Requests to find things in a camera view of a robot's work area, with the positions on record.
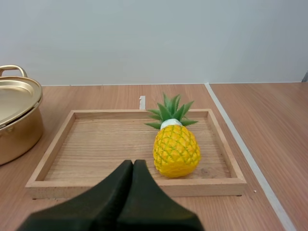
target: wood grain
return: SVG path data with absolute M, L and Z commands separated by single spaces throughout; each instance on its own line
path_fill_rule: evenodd
M 26 185 L 32 198 L 77 196 L 126 159 L 146 160 L 152 177 L 169 196 L 242 195 L 246 182 L 230 148 L 225 149 L 229 145 L 211 109 L 187 114 L 198 121 L 189 129 L 202 158 L 193 173 L 177 179 L 168 179 L 155 169 L 152 149 L 157 130 L 145 125 L 153 121 L 148 115 L 145 110 L 71 111 Z M 235 169 L 241 179 L 231 179 L 229 170 L 237 178 Z
M 308 230 L 308 84 L 211 84 L 298 230 Z
M 156 102 L 163 101 L 163 92 L 168 96 L 182 94 L 182 103 L 195 100 L 193 108 L 213 110 L 248 185 L 240 197 L 177 197 L 175 200 L 196 212 L 207 231 L 283 230 L 203 84 L 44 87 L 40 107 L 45 126 L 43 137 L 28 153 L 0 166 L 0 230 L 13 231 L 31 212 L 63 201 L 31 200 L 25 184 L 71 110 L 138 109 L 141 95 L 146 96 L 146 108 L 156 108 Z

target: pot lid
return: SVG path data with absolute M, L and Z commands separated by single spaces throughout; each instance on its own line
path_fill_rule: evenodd
M 31 110 L 42 96 L 38 82 L 26 77 L 0 77 L 0 128 Z

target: yellow pineapple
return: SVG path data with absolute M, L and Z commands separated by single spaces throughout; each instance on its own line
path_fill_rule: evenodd
M 179 102 L 180 95 L 170 100 L 164 94 L 164 105 L 158 103 L 159 110 L 148 110 L 153 113 L 150 117 L 160 122 L 146 124 L 160 129 L 153 147 L 154 165 L 162 175 L 170 178 L 190 174 L 201 159 L 196 138 L 185 127 L 197 121 L 183 119 L 193 102 L 178 110 Z

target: white tape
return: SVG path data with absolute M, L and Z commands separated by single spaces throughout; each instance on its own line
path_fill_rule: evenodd
M 209 83 L 205 83 L 205 87 L 212 97 L 216 107 L 218 108 L 220 114 L 224 118 L 226 124 L 228 125 L 235 141 L 239 145 L 247 163 L 249 164 L 252 172 L 256 176 L 257 181 L 259 182 L 261 188 L 263 189 L 267 199 L 269 200 L 270 205 L 274 209 L 278 219 L 280 220 L 282 226 L 286 231 L 296 231 L 294 224 L 292 223 L 291 219 L 287 215 L 286 211 L 284 210 L 283 206 L 280 204 L 280 201 L 276 197 L 274 191 L 271 189 L 269 183 L 267 182 L 266 178 L 264 177 L 263 173 L 261 172 L 259 166 L 255 162 L 254 158 L 252 157 L 251 153 L 249 152 L 247 146 L 245 145 L 243 139 L 241 138 L 240 134 L 236 130 L 235 126 L 231 122 L 229 116 L 227 115 L 225 109 L 223 109 L 222 105 L 220 104 L 218 98 L 216 97 L 215 93 L 213 92 Z
M 145 95 L 140 96 L 139 98 L 139 109 L 145 109 Z

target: green leaf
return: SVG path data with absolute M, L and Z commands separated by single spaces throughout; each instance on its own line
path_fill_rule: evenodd
M 188 126 L 188 125 L 191 125 L 191 124 L 195 124 L 195 123 L 198 123 L 198 121 L 195 121 L 195 120 L 183 120 L 183 121 L 181 121 L 181 124 L 185 127 Z
M 158 103 L 157 105 L 159 107 L 160 114 L 161 114 L 163 121 L 166 121 L 167 119 L 172 118 L 172 115 L 170 114 L 170 112 L 168 111 L 168 109 L 165 106 L 161 105 L 160 103 Z
M 176 103 L 177 103 L 177 100 L 178 100 L 178 97 L 179 97 L 180 95 L 177 95 L 177 96 L 175 96 L 172 100 L 171 100 L 171 114 L 173 115 L 174 113 L 175 113 L 175 106 L 176 106 Z
M 152 112 L 152 113 L 154 113 L 154 114 L 160 116 L 160 111 L 159 111 L 158 109 L 149 109 L 149 110 L 147 110 L 147 111 L 148 111 L 148 112 Z
M 171 112 L 171 101 L 170 99 L 164 94 L 164 105 L 168 109 L 169 112 Z
M 181 99 L 181 95 L 179 95 L 179 97 L 177 98 L 177 100 L 175 102 L 174 112 L 176 112 L 178 110 L 180 99 Z
M 160 126 L 162 125 L 161 123 L 147 123 L 145 125 L 151 126 L 155 129 L 160 129 Z
M 190 109 L 190 107 L 192 106 L 194 101 L 191 101 L 187 104 L 184 104 L 185 105 L 185 108 L 184 108 L 184 111 L 183 111 L 183 116 L 188 112 L 188 110 Z
M 149 115 L 150 118 L 152 119 L 157 119 L 157 120 L 162 120 L 162 118 L 160 117 L 160 115 Z
M 182 107 L 173 115 L 173 118 L 180 121 L 183 117 L 184 108 L 185 108 L 185 105 L 183 104 Z
M 164 94 L 164 105 L 165 105 L 165 107 L 167 107 L 167 105 L 170 102 L 170 100 L 168 99 L 168 97 L 166 96 L 165 93 L 163 93 L 163 94 Z

